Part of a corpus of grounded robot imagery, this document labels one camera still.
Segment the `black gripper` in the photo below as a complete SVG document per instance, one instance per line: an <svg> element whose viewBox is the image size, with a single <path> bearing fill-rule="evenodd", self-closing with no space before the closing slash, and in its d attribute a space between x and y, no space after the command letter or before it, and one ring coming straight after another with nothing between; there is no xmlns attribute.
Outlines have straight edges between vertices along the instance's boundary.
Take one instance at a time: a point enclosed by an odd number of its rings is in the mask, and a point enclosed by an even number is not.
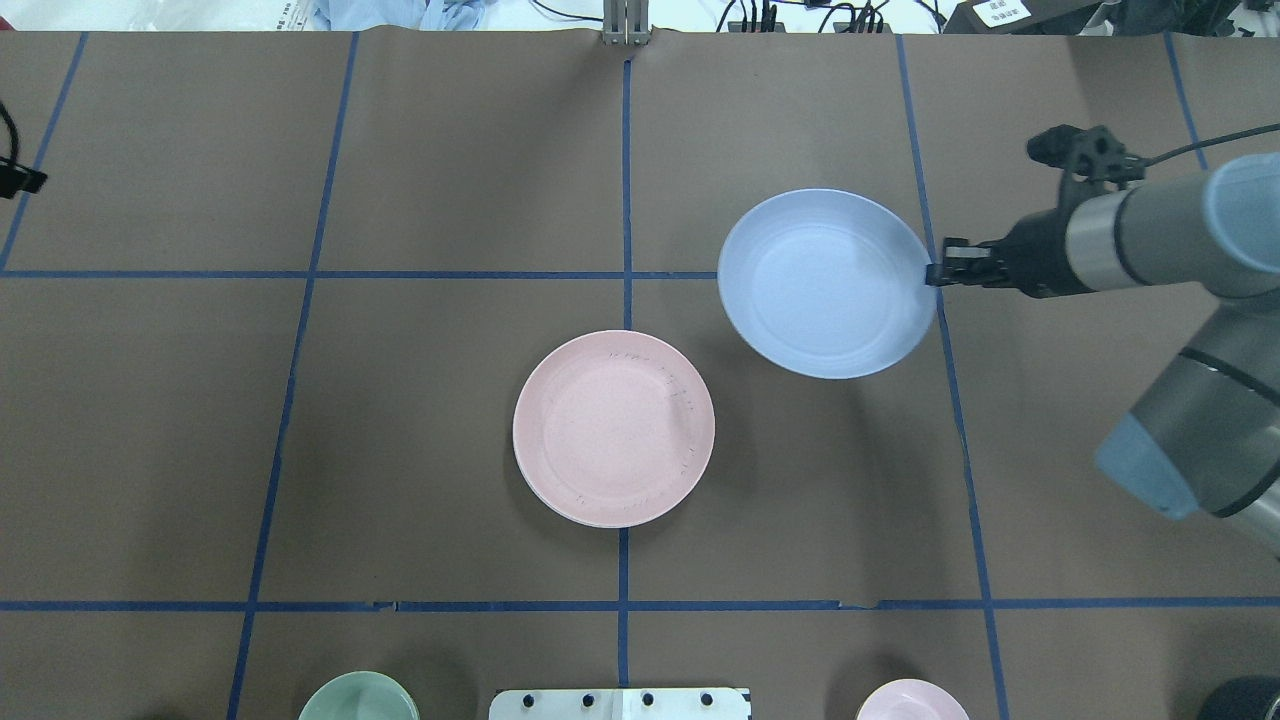
<svg viewBox="0 0 1280 720"><path fill-rule="evenodd" d="M1091 293L1068 259L1068 222L1064 211L1038 211L993 243L946 237L938 258L925 269L925 284L1016 290L1032 299Z"/></svg>

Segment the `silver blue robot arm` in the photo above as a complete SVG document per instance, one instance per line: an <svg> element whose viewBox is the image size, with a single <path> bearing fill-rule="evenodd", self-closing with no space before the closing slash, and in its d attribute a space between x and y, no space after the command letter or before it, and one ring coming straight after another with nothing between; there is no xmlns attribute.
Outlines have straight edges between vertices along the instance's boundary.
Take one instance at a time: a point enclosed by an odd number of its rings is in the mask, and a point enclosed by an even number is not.
<svg viewBox="0 0 1280 720"><path fill-rule="evenodd" d="M997 240L947 240L927 282L1135 300L1142 331L1184 331L1096 464L1166 518L1215 518L1276 553L1277 155L1153 181L1125 152L1050 163L1050 210Z"/></svg>

